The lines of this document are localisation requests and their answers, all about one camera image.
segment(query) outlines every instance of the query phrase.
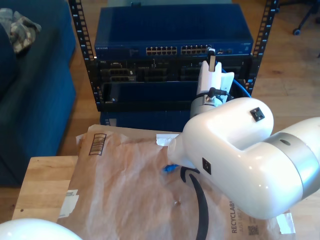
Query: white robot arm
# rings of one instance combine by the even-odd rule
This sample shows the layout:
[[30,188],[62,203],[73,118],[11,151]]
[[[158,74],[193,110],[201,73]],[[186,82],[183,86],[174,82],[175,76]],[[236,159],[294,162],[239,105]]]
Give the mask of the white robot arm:
[[[221,74],[219,63],[215,71]],[[199,84],[210,74],[204,62]],[[202,103],[192,103],[192,118],[168,147],[173,163],[197,168],[257,219],[276,217],[320,188],[320,117],[270,136],[273,115],[260,100],[242,97],[209,108]]]

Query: wooden floor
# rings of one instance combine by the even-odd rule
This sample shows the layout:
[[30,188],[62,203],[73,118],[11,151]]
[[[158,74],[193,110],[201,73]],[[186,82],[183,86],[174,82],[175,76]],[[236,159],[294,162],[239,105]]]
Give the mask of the wooden floor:
[[[234,0],[240,3],[256,38],[265,0]],[[91,43],[95,42],[100,7],[105,0],[82,0]],[[320,116],[320,25],[315,15],[306,22],[300,36],[293,36],[308,6],[284,6],[276,15],[252,96],[265,102],[274,114],[274,132],[301,120]],[[76,155],[75,137],[99,123],[100,114],[77,41],[70,65],[77,93],[59,155]],[[19,195],[18,188],[0,188],[0,223],[11,219]]]

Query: black square label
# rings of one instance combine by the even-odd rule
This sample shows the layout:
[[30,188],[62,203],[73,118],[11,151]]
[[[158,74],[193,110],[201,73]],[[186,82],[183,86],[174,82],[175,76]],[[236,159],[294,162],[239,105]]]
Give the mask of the black square label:
[[204,158],[202,158],[202,167],[203,167],[204,170],[206,170],[206,172],[208,174],[211,175],[211,164],[210,164],[210,162],[208,162]]

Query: server rack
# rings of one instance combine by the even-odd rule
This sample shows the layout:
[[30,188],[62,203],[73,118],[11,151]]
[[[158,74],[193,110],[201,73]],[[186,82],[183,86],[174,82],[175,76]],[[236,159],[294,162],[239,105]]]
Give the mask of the server rack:
[[[97,110],[101,112],[104,109],[104,105],[107,104],[104,101],[103,90],[99,80],[101,78],[101,63],[94,56],[81,0],[68,0],[68,2],[85,67],[90,80],[95,104]],[[238,79],[238,81],[250,94],[252,93],[257,80],[257,75],[266,50],[278,3],[279,0],[266,0],[253,52],[247,60],[243,61],[243,64],[247,65],[246,69],[248,69],[248,71],[246,71],[243,79]]]

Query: blue couch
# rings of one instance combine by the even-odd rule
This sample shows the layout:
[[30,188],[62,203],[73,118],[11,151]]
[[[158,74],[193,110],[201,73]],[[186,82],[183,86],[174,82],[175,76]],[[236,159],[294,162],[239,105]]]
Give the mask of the blue couch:
[[42,27],[0,93],[0,185],[19,186],[31,157],[54,156],[59,148],[76,97],[69,71],[76,40],[65,0],[1,0],[0,8]]

